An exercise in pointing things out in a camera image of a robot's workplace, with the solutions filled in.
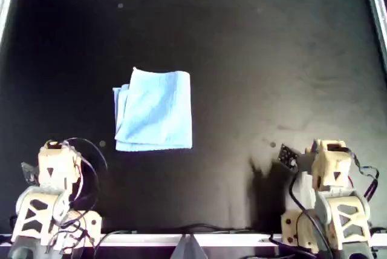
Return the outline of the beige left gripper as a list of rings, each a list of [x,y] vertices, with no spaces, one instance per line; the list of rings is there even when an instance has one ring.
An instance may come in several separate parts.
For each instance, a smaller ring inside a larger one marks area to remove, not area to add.
[[[37,155],[39,163],[49,161],[64,161],[65,163],[79,163],[81,158],[76,149],[66,141],[48,140],[40,148]]]

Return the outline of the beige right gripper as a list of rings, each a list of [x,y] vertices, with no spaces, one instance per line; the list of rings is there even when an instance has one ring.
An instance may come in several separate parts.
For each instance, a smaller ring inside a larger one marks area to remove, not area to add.
[[[351,154],[343,140],[317,140],[315,161],[322,166],[351,164]]]

